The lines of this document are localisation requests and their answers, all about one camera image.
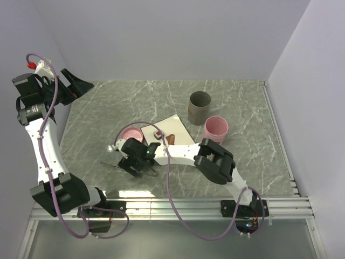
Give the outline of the brown meat piece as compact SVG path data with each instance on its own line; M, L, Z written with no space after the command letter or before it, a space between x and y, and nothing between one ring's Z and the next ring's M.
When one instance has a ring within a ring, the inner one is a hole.
M165 138L167 140L168 145L174 145L175 144L175 135L174 134L167 135Z

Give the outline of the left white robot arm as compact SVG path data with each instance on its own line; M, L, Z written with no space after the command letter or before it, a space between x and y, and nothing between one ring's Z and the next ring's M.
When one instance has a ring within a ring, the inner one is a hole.
M48 112L55 90L58 90L56 104L68 105L94 85L79 79L67 69L62 69L61 73L70 82L69 86L61 80L55 81L50 70L40 68L12 80L20 94L16 100L17 119L32 141L38 165L38 185L31 188L30 193L53 217L57 216L57 212L52 188L62 214L80 206L90 206L95 216L103 217L109 211L105 195L97 187L87 188L80 178L69 172L60 151L54 113Z

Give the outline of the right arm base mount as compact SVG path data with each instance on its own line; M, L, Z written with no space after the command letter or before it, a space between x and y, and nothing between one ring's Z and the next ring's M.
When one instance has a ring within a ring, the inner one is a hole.
M234 200L221 200L220 205L222 217L233 217L237 205ZM239 205L234 224L241 234L250 236L259 229L259 218L263 216L267 218L269 215L270 212L266 200L262 200L261 203L257 199L249 206Z

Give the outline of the sushi rice piece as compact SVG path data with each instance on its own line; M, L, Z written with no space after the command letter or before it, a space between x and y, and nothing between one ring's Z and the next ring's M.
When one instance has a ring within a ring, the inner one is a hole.
M162 140L164 138L164 133L162 131L156 130L153 132L153 136L156 140Z

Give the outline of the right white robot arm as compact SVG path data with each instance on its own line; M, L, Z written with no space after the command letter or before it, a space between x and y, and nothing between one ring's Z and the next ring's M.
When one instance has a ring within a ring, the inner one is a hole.
M189 145L145 145L134 138L119 139L114 149L122 154L118 166L138 177L143 168L165 165L185 165L197 168L210 182L223 185L232 200L220 202L222 217L238 219L267 217L267 202L250 189L238 173L233 154L211 139Z

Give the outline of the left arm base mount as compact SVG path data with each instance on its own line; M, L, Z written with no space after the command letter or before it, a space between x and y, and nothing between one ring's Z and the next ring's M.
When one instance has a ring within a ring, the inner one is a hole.
M113 219L124 219L126 201L108 201L105 208L82 208L82 214L88 220L89 231L95 234L107 233Z

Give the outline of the metal tongs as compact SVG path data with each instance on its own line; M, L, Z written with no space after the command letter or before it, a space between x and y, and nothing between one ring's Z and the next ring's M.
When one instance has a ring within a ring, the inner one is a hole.
M109 163L106 163L106 162L103 162L103 161L100 161L100 163L103 165L103 166L106 166L106 167L112 167L112 168L116 168L116 169L121 169L120 167L118 166L115 166L115 165L111 165ZM156 172L155 170L153 169L149 169L149 172L138 172L138 171L135 171L134 173L130 173L130 175L132 175L133 177L135 178L141 178L143 176L147 176L147 177L157 177L158 176L158 172Z

